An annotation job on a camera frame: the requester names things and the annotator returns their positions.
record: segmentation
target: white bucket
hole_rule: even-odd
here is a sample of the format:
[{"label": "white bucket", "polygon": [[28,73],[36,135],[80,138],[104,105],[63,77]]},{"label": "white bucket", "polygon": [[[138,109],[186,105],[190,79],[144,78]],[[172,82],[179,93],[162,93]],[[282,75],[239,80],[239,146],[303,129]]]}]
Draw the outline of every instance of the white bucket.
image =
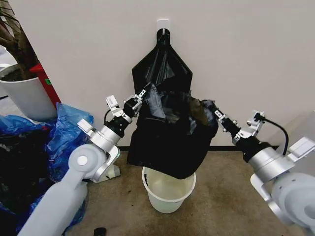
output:
[{"label": "white bucket", "polygon": [[172,213],[192,193],[196,185],[196,173],[186,179],[177,179],[143,167],[142,182],[148,191],[151,205],[159,212]]}]

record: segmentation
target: black trash bag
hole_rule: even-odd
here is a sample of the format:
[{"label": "black trash bag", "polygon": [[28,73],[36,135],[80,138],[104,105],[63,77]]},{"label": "black trash bag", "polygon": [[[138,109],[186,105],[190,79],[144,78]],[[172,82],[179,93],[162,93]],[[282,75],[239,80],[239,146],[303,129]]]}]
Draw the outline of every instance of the black trash bag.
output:
[{"label": "black trash bag", "polygon": [[171,47],[167,29],[157,32],[157,45],[132,75],[136,93],[147,84],[152,87],[140,110],[127,163],[178,179],[191,176],[206,156],[218,123],[208,109],[212,101],[190,96],[192,72]]},{"label": "black trash bag", "polygon": [[157,44],[133,69],[134,90],[140,92],[148,83],[159,91],[189,92],[192,72],[170,45],[170,32],[157,31]]},{"label": "black trash bag", "polygon": [[15,214],[28,211],[53,184],[43,179],[48,177],[44,151],[48,137],[48,129],[0,135],[0,203]]},{"label": "black trash bag", "polygon": [[201,165],[218,130],[209,109],[212,101],[199,101],[184,92],[159,94],[153,86],[147,103],[132,135],[127,163],[178,179],[191,176]]}]

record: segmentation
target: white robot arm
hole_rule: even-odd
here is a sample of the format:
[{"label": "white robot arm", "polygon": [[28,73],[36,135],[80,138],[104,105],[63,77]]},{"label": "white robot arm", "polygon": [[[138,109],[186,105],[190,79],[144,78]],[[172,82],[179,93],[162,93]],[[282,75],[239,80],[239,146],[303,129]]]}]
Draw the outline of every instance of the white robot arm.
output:
[{"label": "white robot arm", "polygon": [[[237,121],[232,121],[213,105],[215,114],[224,132],[232,136],[232,143],[244,154],[243,159],[254,170],[251,184],[268,204],[272,212],[287,225],[301,226],[306,235],[315,235],[315,177],[292,173],[289,170],[295,162],[306,157],[315,149],[315,142],[303,137],[288,149],[288,135],[285,130],[265,118],[263,112],[256,112],[247,122],[250,131],[241,129]],[[286,135],[284,152],[276,152],[269,143],[263,143],[256,138],[264,122],[270,122],[280,127]],[[273,188],[269,193],[265,184],[272,181]]]},{"label": "white robot arm", "polygon": [[84,119],[78,126],[89,136],[91,144],[76,148],[69,157],[69,170],[51,186],[23,226],[18,236],[60,236],[71,223],[87,195],[83,179],[99,181],[119,157],[117,142],[136,117],[146,90],[129,97],[120,109],[114,96],[106,98],[114,118],[97,131]]}]

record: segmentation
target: wall hook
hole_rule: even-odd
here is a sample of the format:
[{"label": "wall hook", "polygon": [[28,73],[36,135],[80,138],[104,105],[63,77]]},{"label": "wall hook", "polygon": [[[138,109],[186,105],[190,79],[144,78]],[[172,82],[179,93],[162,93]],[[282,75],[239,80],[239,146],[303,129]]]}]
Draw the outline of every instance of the wall hook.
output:
[{"label": "wall hook", "polygon": [[159,30],[159,29],[163,29],[163,35],[165,34],[165,30],[164,29],[168,29],[169,31],[171,31],[170,30],[170,26],[171,26],[171,24],[170,24],[170,21],[169,21],[169,19],[158,19],[157,20],[157,31]]}]

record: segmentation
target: black object on floor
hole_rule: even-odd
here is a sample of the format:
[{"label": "black object on floor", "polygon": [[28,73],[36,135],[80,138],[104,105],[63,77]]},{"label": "black object on floor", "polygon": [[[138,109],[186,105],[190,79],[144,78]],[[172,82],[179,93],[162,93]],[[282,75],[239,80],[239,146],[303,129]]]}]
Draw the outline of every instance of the black object on floor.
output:
[{"label": "black object on floor", "polygon": [[106,235],[106,229],[103,227],[94,229],[94,235],[93,236],[105,236]]},{"label": "black object on floor", "polygon": [[7,98],[7,97],[8,97],[8,95],[7,95],[7,96],[0,97],[0,100],[5,99],[5,98]]}]

